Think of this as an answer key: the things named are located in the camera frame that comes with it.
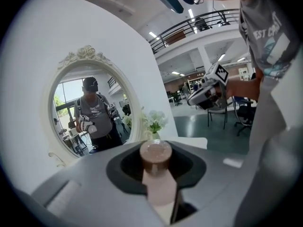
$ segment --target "white ornate mirror frame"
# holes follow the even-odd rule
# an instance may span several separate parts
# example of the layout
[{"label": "white ornate mirror frame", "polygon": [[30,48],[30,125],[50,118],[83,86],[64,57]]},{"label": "white ornate mirror frame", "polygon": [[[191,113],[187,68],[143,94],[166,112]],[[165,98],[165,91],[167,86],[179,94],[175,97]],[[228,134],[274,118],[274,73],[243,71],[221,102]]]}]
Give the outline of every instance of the white ornate mirror frame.
[{"label": "white ornate mirror frame", "polygon": [[133,89],[131,83],[128,81],[123,72],[113,64],[103,53],[96,53],[95,49],[90,45],[80,48],[76,53],[70,52],[68,56],[57,66],[57,70],[54,75],[50,75],[49,81],[44,88],[44,96],[42,98],[42,106],[40,112],[40,119],[44,126],[45,136],[49,142],[49,157],[56,156],[59,161],[59,166],[67,166],[79,159],[75,153],[69,151],[64,146],[63,140],[58,137],[58,133],[53,125],[52,115],[52,103],[55,90],[60,83],[63,76],[70,70],[79,67],[81,65],[96,65],[100,66],[103,70],[113,76],[122,90],[126,93],[129,99],[129,105],[131,108],[132,116],[132,129],[128,142],[140,141],[142,135],[141,127],[141,107],[139,100]]}]

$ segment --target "black metal railing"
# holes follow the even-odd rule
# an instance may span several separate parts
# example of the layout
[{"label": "black metal railing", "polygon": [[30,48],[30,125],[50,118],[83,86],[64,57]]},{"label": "black metal railing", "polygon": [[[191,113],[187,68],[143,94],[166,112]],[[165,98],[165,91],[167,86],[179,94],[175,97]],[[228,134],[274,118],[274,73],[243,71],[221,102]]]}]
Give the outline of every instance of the black metal railing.
[{"label": "black metal railing", "polygon": [[110,80],[108,80],[108,85],[109,85],[109,88],[111,88],[114,84],[116,84],[116,79],[114,79],[113,77],[110,78]]},{"label": "black metal railing", "polygon": [[204,13],[194,18],[184,20],[177,25],[170,27],[161,34],[157,35],[149,41],[153,53],[157,53],[160,50],[168,47],[176,41],[188,37],[189,35],[194,35],[204,30],[212,29],[218,26],[225,26],[231,24],[237,24],[239,21],[239,9],[226,9],[219,10],[210,13]]}]

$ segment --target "black pants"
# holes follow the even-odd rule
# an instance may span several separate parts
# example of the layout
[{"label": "black pants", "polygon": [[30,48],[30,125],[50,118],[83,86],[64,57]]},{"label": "black pants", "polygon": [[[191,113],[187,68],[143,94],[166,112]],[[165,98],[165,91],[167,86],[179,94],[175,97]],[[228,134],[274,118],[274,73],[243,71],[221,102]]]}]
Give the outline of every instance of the black pants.
[{"label": "black pants", "polygon": [[122,145],[122,141],[120,139],[120,136],[118,134],[116,125],[113,125],[113,129],[110,131],[110,133],[104,137],[91,139],[91,144],[95,147],[97,147],[97,151],[103,151],[106,149],[111,149],[117,146]]}]

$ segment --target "brown round knob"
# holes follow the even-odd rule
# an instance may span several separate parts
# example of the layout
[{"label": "brown round knob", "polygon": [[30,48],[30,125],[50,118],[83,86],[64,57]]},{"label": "brown round knob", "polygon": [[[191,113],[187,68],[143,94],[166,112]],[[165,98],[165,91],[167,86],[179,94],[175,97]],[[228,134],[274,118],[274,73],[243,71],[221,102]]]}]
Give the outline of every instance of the brown round knob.
[{"label": "brown round knob", "polygon": [[149,140],[140,147],[140,155],[146,172],[158,175],[168,169],[172,149],[169,143]]}]

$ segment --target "mirror glass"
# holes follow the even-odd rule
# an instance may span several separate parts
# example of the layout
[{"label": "mirror glass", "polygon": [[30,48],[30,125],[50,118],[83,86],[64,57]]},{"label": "mirror glass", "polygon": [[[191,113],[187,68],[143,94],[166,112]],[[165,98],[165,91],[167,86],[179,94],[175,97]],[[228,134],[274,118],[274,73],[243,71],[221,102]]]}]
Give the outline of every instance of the mirror glass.
[{"label": "mirror glass", "polygon": [[79,157],[123,145],[130,136],[128,97],[100,66],[69,70],[53,92],[52,114],[64,147]]}]

